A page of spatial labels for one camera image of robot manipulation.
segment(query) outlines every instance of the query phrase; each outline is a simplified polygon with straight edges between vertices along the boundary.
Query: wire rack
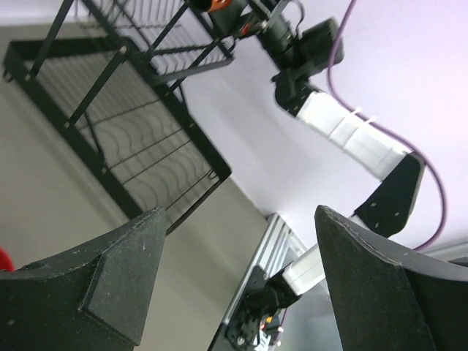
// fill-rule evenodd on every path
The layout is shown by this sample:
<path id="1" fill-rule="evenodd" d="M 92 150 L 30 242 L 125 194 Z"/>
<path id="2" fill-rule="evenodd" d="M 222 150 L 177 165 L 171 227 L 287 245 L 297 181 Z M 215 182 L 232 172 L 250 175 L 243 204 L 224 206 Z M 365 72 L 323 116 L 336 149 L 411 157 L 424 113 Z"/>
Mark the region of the wire rack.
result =
<path id="1" fill-rule="evenodd" d="M 129 218 L 163 207 L 170 232 L 230 174 L 227 164 L 189 114 L 180 84 L 183 78 L 172 84 L 154 83 L 158 77 L 183 72 L 177 71 L 182 66 L 161 64 L 165 55 L 149 58 L 149 49 L 144 50 L 139 39 L 135 39 L 137 36 L 130 35 L 130 31 L 148 35 L 145 29 L 151 33 L 164 31 L 164 25 L 185 5 L 170 5 L 170 1 L 163 0 L 164 15 L 155 12 L 149 24 L 150 20 L 140 22 L 142 17 L 135 17 L 137 12 L 145 12 L 141 7 L 129 11 L 132 4 L 149 1 L 120 1 L 125 2 L 126 9 L 120 12 L 104 7 L 104 2 L 100 7 L 89 6 L 95 1 L 82 2 L 88 5 L 89 13 L 80 16 L 75 3 L 77 20 L 67 29 L 73 38 L 57 39 L 61 25 L 54 31 L 56 19 L 45 40 L 10 43 L 5 72 L 27 93 Z M 126 14 L 139 20 L 138 27 L 125 24 L 129 20 Z M 189 38 L 181 24 L 171 28 L 185 32 Z M 190 55 L 196 50 L 177 55 Z M 182 99 L 174 94 L 176 89 Z"/>
<path id="2" fill-rule="evenodd" d="M 92 8 L 94 14 L 80 15 L 84 6 Z M 101 15 L 110 26 L 108 31 L 132 40 L 141 59 L 156 69 L 154 84 L 219 68 L 233 60 L 233 45 L 227 49 L 204 17 L 190 11 L 183 0 L 82 0 L 76 1 L 74 8 L 76 22 L 88 33 L 103 29 L 97 20 Z"/>

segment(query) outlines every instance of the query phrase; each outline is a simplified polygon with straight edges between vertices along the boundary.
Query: lavender wall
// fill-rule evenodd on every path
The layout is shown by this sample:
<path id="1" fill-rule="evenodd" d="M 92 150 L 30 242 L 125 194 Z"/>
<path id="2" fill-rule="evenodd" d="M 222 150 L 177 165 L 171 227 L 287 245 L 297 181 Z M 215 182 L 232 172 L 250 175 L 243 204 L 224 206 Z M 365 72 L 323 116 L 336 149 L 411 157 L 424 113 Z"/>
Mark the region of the lavender wall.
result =
<path id="1" fill-rule="evenodd" d="M 335 16 L 346 0 L 305 1 L 302 29 Z M 291 4 L 288 18 L 297 21 Z M 344 34 L 345 60 L 335 68 L 341 95 L 414 141 L 435 162 L 449 198 L 440 243 L 468 235 L 468 2 L 360 0 Z M 278 211 L 313 244 L 314 210 L 326 204 L 343 214 L 377 182 L 352 160 L 275 106 L 269 79 L 275 69 L 255 39 L 238 45 L 230 67 L 189 80 L 192 110 L 234 169 L 234 179 L 265 213 Z M 325 77 L 312 79 L 325 88 Z M 437 227 L 439 198 L 423 179 L 407 228 L 395 239 L 416 246 Z"/>

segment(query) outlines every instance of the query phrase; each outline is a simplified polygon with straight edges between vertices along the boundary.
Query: purple cable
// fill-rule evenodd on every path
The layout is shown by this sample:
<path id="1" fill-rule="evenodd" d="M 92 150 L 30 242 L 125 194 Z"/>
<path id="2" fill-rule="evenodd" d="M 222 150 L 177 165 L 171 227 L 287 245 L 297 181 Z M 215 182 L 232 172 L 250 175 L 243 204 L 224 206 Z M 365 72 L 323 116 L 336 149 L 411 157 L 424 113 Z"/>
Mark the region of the purple cable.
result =
<path id="1" fill-rule="evenodd" d="M 341 22 L 341 25 L 338 29 L 338 33 L 336 34 L 335 42 L 333 43 L 333 47 L 331 49 L 331 54 L 330 58 L 328 59 L 328 71 L 327 71 L 327 83 L 328 83 L 328 89 L 330 90 L 331 96 L 339 102 L 341 106 L 349 110 L 350 112 L 355 111 L 355 108 L 353 108 L 351 105 L 349 105 L 347 102 L 345 102 L 337 93 L 336 90 L 333 86 L 333 80 L 331 77 L 331 71 L 333 68 L 333 63 L 335 61 L 335 56 L 336 52 L 338 51 L 339 47 L 339 41 L 341 39 L 341 36 L 343 35 L 344 27 L 346 27 L 348 20 L 350 19 L 351 12 L 356 5 L 357 0 L 351 0 L 350 4 L 348 5 L 348 8 L 346 10 L 346 13 L 344 14 L 343 21 Z M 363 119 L 364 121 L 369 120 L 369 117 L 365 116 L 362 113 L 356 113 L 356 116 Z M 434 180 L 436 181 L 437 187 L 439 188 L 439 195 L 440 195 L 440 207 L 441 207 L 441 214 L 440 214 L 440 222 L 439 222 L 439 227 L 435 231 L 435 233 L 430 237 L 426 242 L 423 244 L 419 245 L 418 247 L 414 248 L 415 251 L 422 251 L 424 249 L 427 249 L 430 245 L 432 245 L 442 234 L 442 231 L 444 230 L 445 223 L 447 222 L 447 195 L 445 193 L 445 188 L 444 184 L 442 182 L 442 179 L 437 172 L 434 164 L 426 157 L 426 155 L 423 154 L 423 152 L 412 142 L 409 140 L 405 139 L 401 135 L 396 134 L 395 132 L 385 128 L 384 126 L 375 123 L 375 122 L 370 122 L 372 126 L 374 126 L 375 129 L 378 129 L 379 131 L 385 133 L 389 137 L 399 141 L 406 147 L 410 148 L 413 150 L 416 154 L 423 159 L 423 161 L 426 163 L 427 168 L 429 171 L 432 173 Z"/>

